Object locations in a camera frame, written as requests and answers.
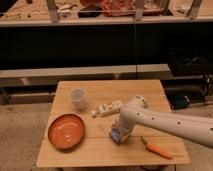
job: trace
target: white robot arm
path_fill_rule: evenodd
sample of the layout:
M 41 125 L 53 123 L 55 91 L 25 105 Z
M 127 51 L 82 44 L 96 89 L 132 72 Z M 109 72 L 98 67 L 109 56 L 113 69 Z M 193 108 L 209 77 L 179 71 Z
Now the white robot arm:
M 131 134 L 135 124 L 213 148 L 213 119 L 147 110 L 144 108 L 144 98 L 140 95 L 134 96 L 120 109 L 119 120 L 112 125 L 110 136 L 120 143 Z

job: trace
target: wooden table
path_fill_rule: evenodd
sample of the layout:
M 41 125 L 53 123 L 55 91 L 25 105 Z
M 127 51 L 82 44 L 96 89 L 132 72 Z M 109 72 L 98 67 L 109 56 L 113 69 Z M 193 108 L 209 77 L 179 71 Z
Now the wooden table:
M 84 88 L 87 92 L 87 108 L 76 111 L 69 101 L 68 94 L 74 88 Z M 190 162 L 182 139 L 151 129 L 136 126 L 132 136 L 120 145 L 116 145 L 109 137 L 111 124 L 118 114 L 108 117 L 92 118 L 91 110 L 99 104 L 121 99 L 128 101 L 133 95 L 141 94 L 152 110 L 170 112 L 164 90 L 158 80 L 128 81 L 62 81 L 59 82 L 56 96 L 50 112 L 47 128 L 42 140 L 37 159 L 37 167 L 89 167 L 89 166 L 136 166 L 136 165 L 171 165 Z M 58 116 L 74 113 L 80 116 L 86 127 L 86 135 L 77 148 L 69 153 L 55 149 L 47 138 L 50 123 Z M 172 151 L 172 160 L 164 159 L 147 151 L 140 141 L 144 136 L 148 141 L 156 143 L 163 149 Z

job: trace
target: orange bowl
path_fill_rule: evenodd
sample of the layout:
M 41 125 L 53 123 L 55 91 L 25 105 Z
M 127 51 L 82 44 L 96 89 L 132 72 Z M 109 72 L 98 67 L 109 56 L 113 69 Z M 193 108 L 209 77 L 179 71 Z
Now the orange bowl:
M 50 125 L 48 139 L 58 149 L 70 149 L 83 139 L 84 132 L 84 122 L 79 116 L 64 114 Z

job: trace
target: paper cup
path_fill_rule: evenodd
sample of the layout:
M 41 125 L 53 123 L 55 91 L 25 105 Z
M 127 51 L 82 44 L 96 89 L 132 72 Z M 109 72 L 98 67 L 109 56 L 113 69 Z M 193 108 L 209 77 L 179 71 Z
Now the paper cup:
M 70 92 L 70 99 L 77 110 L 83 110 L 86 107 L 86 92 L 82 88 L 73 89 Z

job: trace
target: carrot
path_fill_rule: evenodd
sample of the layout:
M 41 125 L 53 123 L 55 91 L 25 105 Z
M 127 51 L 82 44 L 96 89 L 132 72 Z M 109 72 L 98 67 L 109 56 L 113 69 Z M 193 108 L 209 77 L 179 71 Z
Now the carrot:
M 158 154 L 158 155 L 160 155 L 164 158 L 167 158 L 167 159 L 173 159 L 174 158 L 174 155 L 172 153 L 162 150 L 157 145 L 147 142 L 142 137 L 141 137 L 141 141 L 144 143 L 147 150 L 149 150 L 149 151 L 151 151 L 155 154 Z

